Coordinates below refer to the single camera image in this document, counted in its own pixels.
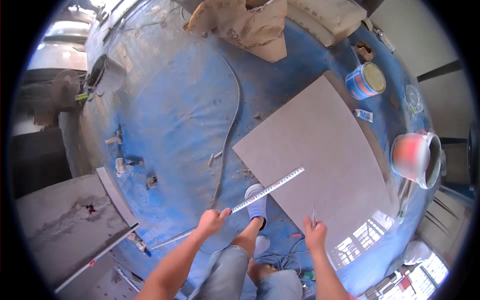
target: paper bag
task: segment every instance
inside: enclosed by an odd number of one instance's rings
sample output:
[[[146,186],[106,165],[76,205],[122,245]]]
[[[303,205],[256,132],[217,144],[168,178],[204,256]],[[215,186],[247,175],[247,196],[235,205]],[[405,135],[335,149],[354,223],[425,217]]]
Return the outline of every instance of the paper bag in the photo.
[[[206,0],[193,12],[185,30],[212,32],[268,62],[287,56],[283,28],[287,0],[270,0],[247,10],[245,0]]]

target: lid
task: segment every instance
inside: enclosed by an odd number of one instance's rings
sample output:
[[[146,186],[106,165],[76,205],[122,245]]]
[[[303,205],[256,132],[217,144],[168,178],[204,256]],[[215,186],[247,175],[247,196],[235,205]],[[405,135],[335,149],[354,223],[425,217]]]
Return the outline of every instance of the lid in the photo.
[[[376,92],[385,90],[386,82],[382,71],[372,63],[366,63],[363,67],[363,76],[368,85]]]

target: bucket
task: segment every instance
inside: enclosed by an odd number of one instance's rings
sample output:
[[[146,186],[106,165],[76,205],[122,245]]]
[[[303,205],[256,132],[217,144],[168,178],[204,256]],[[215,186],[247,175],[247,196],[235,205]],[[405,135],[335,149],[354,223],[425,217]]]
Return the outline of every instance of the bucket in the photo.
[[[422,189],[427,190],[433,187],[440,174],[440,167],[442,165],[442,145],[440,143],[440,138],[435,133],[429,132],[427,134],[416,135],[421,136],[425,140],[430,155],[424,156],[421,154],[422,148],[424,146],[422,146],[420,143],[417,144],[417,149],[412,149],[412,147],[410,147],[409,154],[416,154],[416,161],[414,163],[416,163],[416,166],[419,169],[424,168],[424,166],[426,165],[425,171],[422,172],[420,175],[412,178],[408,174],[402,174],[402,172],[397,167],[398,161],[401,158],[405,158],[405,151],[400,151],[402,150],[400,148],[405,145],[405,137],[407,136],[407,134],[399,135],[394,140],[392,148],[390,149],[390,165],[393,172],[417,183]]]
[[[123,84],[126,75],[121,64],[104,54],[93,65],[88,85],[94,87],[99,94],[115,92]]]
[[[347,89],[357,100],[383,93],[386,87],[382,71],[371,62],[366,62],[353,70],[345,78]]]

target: glue tube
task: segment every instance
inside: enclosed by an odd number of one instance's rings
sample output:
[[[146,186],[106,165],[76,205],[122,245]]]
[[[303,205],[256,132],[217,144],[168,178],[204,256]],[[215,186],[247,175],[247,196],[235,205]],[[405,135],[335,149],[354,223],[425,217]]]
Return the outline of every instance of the glue tube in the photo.
[[[363,109],[356,109],[353,111],[353,114],[355,117],[360,118],[362,120],[368,121],[370,123],[373,123],[373,113],[363,110]]]

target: foot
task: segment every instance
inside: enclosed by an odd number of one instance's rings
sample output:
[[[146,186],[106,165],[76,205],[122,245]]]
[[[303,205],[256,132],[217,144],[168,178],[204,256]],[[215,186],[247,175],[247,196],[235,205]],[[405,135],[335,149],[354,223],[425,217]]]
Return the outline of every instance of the foot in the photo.
[[[253,255],[256,256],[265,252],[268,247],[270,247],[269,238],[265,235],[259,235],[255,240],[255,251],[253,252]]]
[[[259,183],[250,186],[245,192],[245,200],[255,196],[256,194],[261,192],[263,189],[264,187]],[[267,196],[263,196],[262,198],[258,199],[257,201],[247,206],[248,214],[250,215],[250,221],[256,217],[264,218],[264,223],[259,230],[262,230],[267,225],[266,204],[267,204]]]

